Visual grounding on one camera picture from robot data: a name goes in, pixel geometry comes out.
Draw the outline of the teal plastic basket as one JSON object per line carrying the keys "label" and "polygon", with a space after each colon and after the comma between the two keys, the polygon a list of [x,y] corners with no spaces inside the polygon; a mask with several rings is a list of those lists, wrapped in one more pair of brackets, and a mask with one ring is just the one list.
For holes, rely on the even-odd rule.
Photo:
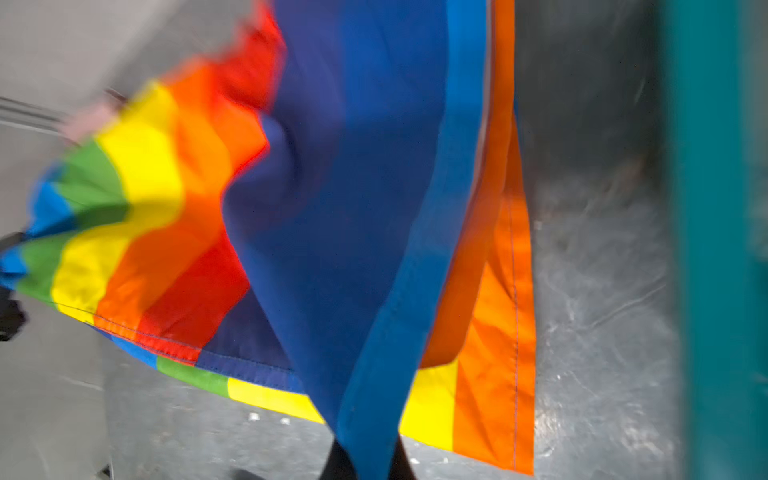
{"label": "teal plastic basket", "polygon": [[767,475],[767,268],[754,250],[745,5],[662,7],[687,475]]}

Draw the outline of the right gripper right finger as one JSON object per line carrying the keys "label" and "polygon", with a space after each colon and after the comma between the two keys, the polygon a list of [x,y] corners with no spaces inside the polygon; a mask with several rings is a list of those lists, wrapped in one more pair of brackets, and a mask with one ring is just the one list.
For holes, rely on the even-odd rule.
{"label": "right gripper right finger", "polygon": [[401,437],[395,444],[388,480],[416,480]]}

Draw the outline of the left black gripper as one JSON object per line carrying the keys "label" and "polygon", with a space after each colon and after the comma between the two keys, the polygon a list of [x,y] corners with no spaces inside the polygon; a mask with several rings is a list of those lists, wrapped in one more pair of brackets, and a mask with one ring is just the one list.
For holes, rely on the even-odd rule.
{"label": "left black gripper", "polygon": [[[24,235],[22,232],[14,232],[1,239],[1,252],[17,245],[21,242]],[[8,288],[1,288],[1,337],[2,342],[11,341],[27,322],[27,317],[22,310],[20,303],[12,298],[12,291]]]}

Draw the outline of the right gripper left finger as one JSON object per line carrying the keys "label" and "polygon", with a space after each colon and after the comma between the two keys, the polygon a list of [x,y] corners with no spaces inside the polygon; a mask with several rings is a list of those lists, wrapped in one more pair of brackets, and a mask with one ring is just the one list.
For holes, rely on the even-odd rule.
{"label": "right gripper left finger", "polygon": [[332,444],[319,480],[357,480],[354,465],[347,452],[335,441]]}

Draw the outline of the rainbow striped shorts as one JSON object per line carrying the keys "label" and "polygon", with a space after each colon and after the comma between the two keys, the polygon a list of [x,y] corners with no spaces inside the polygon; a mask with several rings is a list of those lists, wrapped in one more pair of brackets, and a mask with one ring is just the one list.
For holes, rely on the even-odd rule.
{"label": "rainbow striped shorts", "polygon": [[511,1],[267,1],[58,160],[1,288],[158,371],[533,472]]}

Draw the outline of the pink shorts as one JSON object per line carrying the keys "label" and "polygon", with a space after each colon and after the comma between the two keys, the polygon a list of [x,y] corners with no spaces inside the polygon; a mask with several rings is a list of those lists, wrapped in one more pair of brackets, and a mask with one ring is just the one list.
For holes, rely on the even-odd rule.
{"label": "pink shorts", "polygon": [[73,144],[80,144],[118,116],[124,101],[104,96],[59,122],[57,132]]}

